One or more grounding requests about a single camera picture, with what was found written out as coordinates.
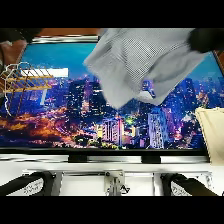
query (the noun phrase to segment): blue sky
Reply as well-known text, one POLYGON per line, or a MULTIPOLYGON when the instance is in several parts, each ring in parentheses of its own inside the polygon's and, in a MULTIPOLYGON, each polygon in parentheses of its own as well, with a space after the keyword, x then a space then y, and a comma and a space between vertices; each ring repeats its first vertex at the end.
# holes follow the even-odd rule
MULTIPOLYGON (((82 63, 95 46, 95 43, 33 44, 27 46, 22 61, 29 62, 34 67, 68 68, 70 78, 79 78, 90 74, 82 63)), ((221 76, 213 54, 209 53, 188 77, 193 80, 212 77, 215 80, 221 76)))

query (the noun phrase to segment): wire rack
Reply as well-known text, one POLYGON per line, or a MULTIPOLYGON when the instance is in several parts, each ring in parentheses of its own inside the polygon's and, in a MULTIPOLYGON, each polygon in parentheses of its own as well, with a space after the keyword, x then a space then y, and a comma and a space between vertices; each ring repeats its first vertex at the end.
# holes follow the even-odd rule
POLYGON ((24 92, 51 89, 52 87, 48 84, 48 79, 52 78, 54 78, 54 76, 51 75, 46 68, 34 68, 27 62, 8 65, 6 70, 0 75, 0 90, 5 94, 5 109, 8 115, 12 116, 10 107, 16 92, 21 93, 16 112, 17 116, 22 105, 24 92))

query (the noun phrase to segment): cloth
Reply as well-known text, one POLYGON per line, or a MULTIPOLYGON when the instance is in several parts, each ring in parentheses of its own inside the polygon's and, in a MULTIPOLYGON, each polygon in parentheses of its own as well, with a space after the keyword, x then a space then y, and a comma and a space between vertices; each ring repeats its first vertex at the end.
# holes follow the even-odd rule
POLYGON ((197 108, 196 117, 201 125, 212 165, 224 165, 224 108, 197 108))
POLYGON ((108 103, 119 109, 136 98, 161 104, 169 92, 204 58, 190 51, 193 28, 109 28, 84 64, 100 79, 108 103), (156 97, 142 92, 152 80, 156 97))

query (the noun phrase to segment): television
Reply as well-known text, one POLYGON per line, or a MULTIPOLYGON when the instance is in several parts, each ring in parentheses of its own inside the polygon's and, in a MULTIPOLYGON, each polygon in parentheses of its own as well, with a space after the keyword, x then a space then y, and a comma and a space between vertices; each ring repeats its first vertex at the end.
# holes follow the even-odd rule
MULTIPOLYGON (((83 65, 97 40, 96 36, 42 37, 26 47, 21 61, 54 71, 48 81, 52 88, 24 92, 18 114, 22 93, 15 93, 12 117, 1 107, 1 149, 47 154, 205 155, 194 112, 197 107, 224 107, 224 78, 216 55, 207 53, 161 105, 132 99, 115 110, 104 99, 100 80, 83 65)), ((152 81, 145 80, 142 90, 153 95, 152 81)))

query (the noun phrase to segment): screen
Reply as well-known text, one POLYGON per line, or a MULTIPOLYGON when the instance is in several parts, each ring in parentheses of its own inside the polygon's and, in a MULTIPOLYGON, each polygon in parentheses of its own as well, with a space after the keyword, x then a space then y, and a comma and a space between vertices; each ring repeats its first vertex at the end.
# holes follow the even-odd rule
MULTIPOLYGON (((33 44, 22 62, 54 71, 51 89, 12 97, 0 117, 0 146, 31 148, 204 149, 194 111, 224 107, 224 78, 212 53, 154 106, 129 101, 119 110, 104 99, 100 80, 83 66, 95 43, 33 44)), ((142 90, 152 95, 153 83, 142 90)))

